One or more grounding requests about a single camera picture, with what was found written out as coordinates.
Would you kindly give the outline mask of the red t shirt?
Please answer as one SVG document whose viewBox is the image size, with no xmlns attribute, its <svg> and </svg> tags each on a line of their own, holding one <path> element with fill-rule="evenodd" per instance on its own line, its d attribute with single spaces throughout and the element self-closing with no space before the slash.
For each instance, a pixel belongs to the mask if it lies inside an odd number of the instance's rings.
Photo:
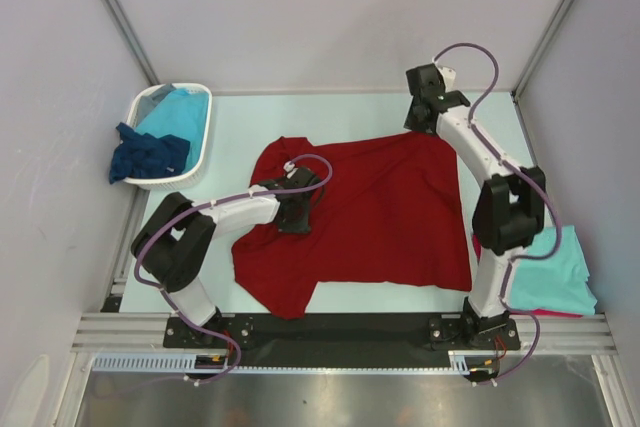
<svg viewBox="0 0 640 427">
<path fill-rule="evenodd" d="M 472 286 L 457 156 L 420 133 L 312 145 L 281 137 L 251 180 L 278 178 L 292 160 L 333 174 L 309 218 L 311 231 L 258 225 L 232 248 L 236 282 L 272 314 L 304 315 L 320 282 L 390 282 L 468 292 Z"/>
</svg>

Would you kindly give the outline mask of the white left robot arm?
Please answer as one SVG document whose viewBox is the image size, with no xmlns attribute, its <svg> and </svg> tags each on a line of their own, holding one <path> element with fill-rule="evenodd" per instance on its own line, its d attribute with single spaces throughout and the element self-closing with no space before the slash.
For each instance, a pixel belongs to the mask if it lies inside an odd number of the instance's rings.
<svg viewBox="0 0 640 427">
<path fill-rule="evenodd" d="M 312 197 L 323 195 L 327 182 L 308 167 L 289 164 L 280 178 L 208 203 L 169 194 L 131 245 L 134 278 L 158 290 L 177 315 L 188 319 L 185 332 L 191 340 L 210 346 L 220 337 L 221 323 L 200 271 L 212 240 L 267 224 L 284 233 L 309 233 Z"/>
</svg>

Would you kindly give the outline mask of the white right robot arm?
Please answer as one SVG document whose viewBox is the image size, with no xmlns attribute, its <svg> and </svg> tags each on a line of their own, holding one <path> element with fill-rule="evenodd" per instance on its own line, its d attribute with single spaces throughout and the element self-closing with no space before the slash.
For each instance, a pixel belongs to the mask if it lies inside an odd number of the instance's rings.
<svg viewBox="0 0 640 427">
<path fill-rule="evenodd" d="M 539 168 L 516 165 L 494 143 L 473 118 L 469 100 L 452 88 L 452 69 L 430 63 L 407 70 L 406 78 L 411 103 L 405 128 L 446 142 L 480 187 L 472 231 L 481 254 L 464 300 L 459 337 L 473 348 L 484 348 L 507 325 L 510 276 L 544 227 L 545 175 Z"/>
</svg>

